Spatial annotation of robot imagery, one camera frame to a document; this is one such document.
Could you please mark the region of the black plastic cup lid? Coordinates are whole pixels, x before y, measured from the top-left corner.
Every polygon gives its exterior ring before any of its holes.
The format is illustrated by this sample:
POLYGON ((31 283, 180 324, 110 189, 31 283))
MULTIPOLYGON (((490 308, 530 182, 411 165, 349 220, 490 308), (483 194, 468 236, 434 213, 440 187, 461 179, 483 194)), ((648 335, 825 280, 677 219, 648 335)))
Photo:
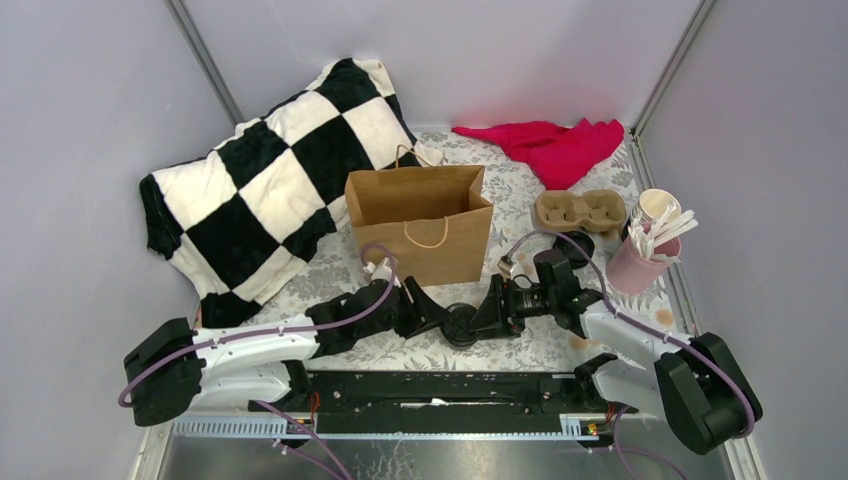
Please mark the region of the black plastic cup lid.
POLYGON ((449 313, 449 318, 446 319, 441 326, 443 324, 449 324, 455 327, 464 328, 470 332, 468 330, 468 322, 477 313, 477 309, 474 306, 466 303, 454 303, 447 307, 447 311, 449 313))

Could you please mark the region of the black paper coffee cup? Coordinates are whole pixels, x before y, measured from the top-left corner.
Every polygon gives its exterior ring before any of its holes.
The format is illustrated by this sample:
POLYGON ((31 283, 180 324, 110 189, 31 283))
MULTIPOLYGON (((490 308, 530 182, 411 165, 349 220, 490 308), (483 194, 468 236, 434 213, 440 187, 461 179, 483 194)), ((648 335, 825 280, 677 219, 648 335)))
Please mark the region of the black paper coffee cup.
POLYGON ((468 332, 464 328, 455 327, 449 324, 443 324, 440 327, 440 330, 448 344, 457 350, 470 348, 479 340, 480 337, 479 333, 468 332))

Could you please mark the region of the brown paper bag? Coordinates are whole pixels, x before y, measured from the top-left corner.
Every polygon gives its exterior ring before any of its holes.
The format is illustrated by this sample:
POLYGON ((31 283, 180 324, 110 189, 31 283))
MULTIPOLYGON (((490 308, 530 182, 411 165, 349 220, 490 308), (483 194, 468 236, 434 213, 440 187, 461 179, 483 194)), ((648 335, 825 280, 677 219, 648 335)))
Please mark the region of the brown paper bag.
POLYGON ((494 206, 482 196, 485 167, 445 165, 362 170, 345 185, 352 232, 369 262, 397 261, 422 286, 477 282, 494 206))

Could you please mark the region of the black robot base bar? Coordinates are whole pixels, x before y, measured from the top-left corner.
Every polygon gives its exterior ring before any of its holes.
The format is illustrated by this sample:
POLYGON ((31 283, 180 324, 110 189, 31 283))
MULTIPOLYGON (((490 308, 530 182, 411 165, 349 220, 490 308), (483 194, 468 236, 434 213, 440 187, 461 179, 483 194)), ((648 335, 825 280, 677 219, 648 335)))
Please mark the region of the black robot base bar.
POLYGON ((607 446, 620 404, 586 373, 308 370, 288 361, 290 392, 252 412, 292 417, 285 432, 328 439, 574 440, 607 446))

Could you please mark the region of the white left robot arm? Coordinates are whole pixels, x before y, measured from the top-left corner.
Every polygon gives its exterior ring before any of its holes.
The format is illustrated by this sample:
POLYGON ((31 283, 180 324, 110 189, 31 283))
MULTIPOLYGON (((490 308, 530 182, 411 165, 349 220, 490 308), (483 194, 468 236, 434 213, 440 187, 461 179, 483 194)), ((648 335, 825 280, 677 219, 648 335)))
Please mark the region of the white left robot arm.
POLYGON ((296 411, 309 401, 311 388, 299 363, 349 351, 385 331, 411 338, 449 317, 448 308, 408 277, 401 285, 374 280, 265 325, 194 329, 187 319, 174 318, 125 356, 127 385, 118 403, 132 410, 140 427, 191 408, 253 400, 296 411))

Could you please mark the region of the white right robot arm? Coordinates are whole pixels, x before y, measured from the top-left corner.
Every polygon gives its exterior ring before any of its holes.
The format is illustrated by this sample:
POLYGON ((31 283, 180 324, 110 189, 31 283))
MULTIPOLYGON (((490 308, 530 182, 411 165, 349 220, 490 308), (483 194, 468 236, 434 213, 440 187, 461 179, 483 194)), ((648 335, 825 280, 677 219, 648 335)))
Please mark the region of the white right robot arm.
POLYGON ((609 402, 664 420, 690 451, 705 455, 752 429, 763 408, 725 341, 712 333, 666 333, 609 307, 580 285, 566 255, 535 255, 526 287, 495 274, 476 312, 445 337, 455 346, 522 333, 528 318, 551 316, 563 329, 611 348, 576 368, 575 402, 597 412, 609 402))

